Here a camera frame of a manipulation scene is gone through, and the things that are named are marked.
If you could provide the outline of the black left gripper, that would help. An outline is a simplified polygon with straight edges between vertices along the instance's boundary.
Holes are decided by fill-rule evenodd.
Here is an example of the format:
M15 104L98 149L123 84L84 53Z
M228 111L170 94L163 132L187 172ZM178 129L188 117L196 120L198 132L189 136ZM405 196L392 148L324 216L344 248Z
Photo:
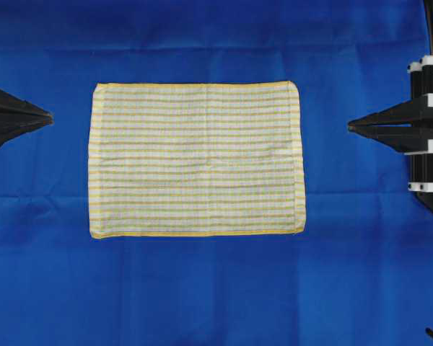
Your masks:
M22 134L53 124L48 111L0 90L0 120L10 123L30 123L8 130L0 130L0 148Z

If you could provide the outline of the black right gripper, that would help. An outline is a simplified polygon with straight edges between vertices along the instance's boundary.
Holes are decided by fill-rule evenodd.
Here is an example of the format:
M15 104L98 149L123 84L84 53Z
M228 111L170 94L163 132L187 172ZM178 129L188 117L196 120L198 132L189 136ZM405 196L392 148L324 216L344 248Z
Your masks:
M412 192L433 193L433 56L408 67L411 100L348 122L348 130L408 156Z

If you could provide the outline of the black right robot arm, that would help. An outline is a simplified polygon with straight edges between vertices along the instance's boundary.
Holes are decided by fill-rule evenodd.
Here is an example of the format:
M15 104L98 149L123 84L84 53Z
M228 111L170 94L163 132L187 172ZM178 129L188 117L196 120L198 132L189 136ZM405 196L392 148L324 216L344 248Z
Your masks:
M408 190L433 193L433 1L424 8L430 54L408 65L410 100L352 120L348 130L408 156Z

